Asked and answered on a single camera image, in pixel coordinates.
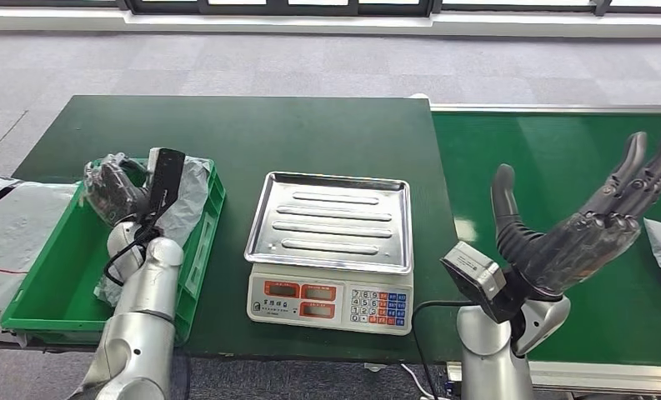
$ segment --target table edge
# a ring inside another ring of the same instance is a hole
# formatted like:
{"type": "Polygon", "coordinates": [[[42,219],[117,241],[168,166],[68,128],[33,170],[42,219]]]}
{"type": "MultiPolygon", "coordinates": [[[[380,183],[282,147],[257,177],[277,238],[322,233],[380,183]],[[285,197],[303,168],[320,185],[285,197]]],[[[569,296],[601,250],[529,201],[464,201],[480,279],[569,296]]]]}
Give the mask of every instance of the table edge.
{"type": "Polygon", "coordinates": [[[431,103],[431,113],[489,112],[489,113],[656,113],[661,106],[588,106],[562,104],[457,104],[431,103]]]}

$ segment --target green tabletop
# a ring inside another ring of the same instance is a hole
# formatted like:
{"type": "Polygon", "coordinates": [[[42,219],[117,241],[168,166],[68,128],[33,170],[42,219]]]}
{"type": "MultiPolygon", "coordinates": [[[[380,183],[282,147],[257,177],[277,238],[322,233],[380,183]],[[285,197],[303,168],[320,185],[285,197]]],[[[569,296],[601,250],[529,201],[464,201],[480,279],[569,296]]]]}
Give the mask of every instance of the green tabletop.
{"type": "MultiPolygon", "coordinates": [[[[502,265],[489,195],[500,163],[514,167],[525,223],[547,230],[604,183],[629,134],[649,134],[649,156],[661,138],[661,113],[651,112],[452,111],[434,112],[433,122],[458,237],[502,265]]],[[[661,221],[661,199],[645,217],[661,221]]],[[[661,366],[661,270],[646,232],[567,294],[566,323],[532,359],[661,366]]]]}
{"type": "MultiPolygon", "coordinates": [[[[186,349],[194,355],[416,361],[411,337],[250,322],[243,249],[264,175],[272,170],[407,180],[412,189],[415,300],[459,294],[438,263],[458,235],[503,263],[494,246],[489,183],[516,169],[525,221],[545,230],[576,210],[618,161],[624,139],[661,136],[661,113],[434,112],[409,99],[74,97],[14,176],[71,182],[110,152],[145,157],[164,146],[218,165],[228,197],[186,349]]],[[[661,221],[661,200],[647,214],[661,221]]],[[[572,289],[567,322],[532,358],[661,365],[661,271],[646,234],[572,289]]],[[[428,358],[459,360],[455,310],[417,323],[428,358]]]]}
{"type": "MultiPolygon", "coordinates": [[[[76,96],[15,177],[71,182],[111,152],[150,147],[211,158],[227,189],[193,330],[192,355],[416,361],[410,336],[251,322],[251,264],[243,252],[270,171],[409,182],[415,302],[459,298],[438,262],[455,243],[453,217],[428,102],[419,99],[76,96]]],[[[418,331],[433,361],[459,358],[455,310],[426,312],[418,331]]]]}

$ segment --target weighing scale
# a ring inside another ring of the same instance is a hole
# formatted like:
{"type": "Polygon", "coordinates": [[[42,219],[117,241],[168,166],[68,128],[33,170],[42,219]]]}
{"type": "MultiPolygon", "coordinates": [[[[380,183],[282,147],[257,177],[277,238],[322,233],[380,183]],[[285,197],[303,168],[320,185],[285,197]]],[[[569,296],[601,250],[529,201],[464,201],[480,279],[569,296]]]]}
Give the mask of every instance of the weighing scale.
{"type": "Polygon", "coordinates": [[[253,321],[405,335],[413,310],[408,184],[271,172],[244,257],[253,321]]]}

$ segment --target green plastic crate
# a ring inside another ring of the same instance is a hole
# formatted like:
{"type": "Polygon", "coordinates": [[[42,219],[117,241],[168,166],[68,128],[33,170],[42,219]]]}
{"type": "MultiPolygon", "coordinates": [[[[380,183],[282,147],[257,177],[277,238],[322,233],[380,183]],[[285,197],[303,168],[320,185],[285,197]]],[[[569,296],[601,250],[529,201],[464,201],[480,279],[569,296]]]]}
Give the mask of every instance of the green plastic crate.
{"type": "MultiPolygon", "coordinates": [[[[210,160],[209,195],[200,222],[183,246],[178,277],[176,344],[188,340],[225,191],[210,160]]],[[[111,231],[90,207],[79,204],[80,184],[33,267],[2,316],[1,325],[51,344],[97,344],[113,308],[93,289],[109,259],[111,231]]]]}

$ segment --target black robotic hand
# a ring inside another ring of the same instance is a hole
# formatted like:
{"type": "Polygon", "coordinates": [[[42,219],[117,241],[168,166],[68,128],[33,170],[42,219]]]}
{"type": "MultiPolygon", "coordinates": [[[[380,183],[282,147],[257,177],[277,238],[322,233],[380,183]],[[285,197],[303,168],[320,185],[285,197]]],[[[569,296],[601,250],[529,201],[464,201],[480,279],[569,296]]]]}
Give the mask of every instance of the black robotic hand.
{"type": "Polygon", "coordinates": [[[492,182],[492,205],[497,247],[511,265],[505,289],[516,288],[509,295],[511,303],[525,297],[557,299],[632,245],[640,232],[637,219],[661,194],[661,143],[640,169],[646,140],[644,132],[630,136],[620,164],[605,184],[546,233],[524,226],[513,195],[514,170],[499,166],[492,182]]]}

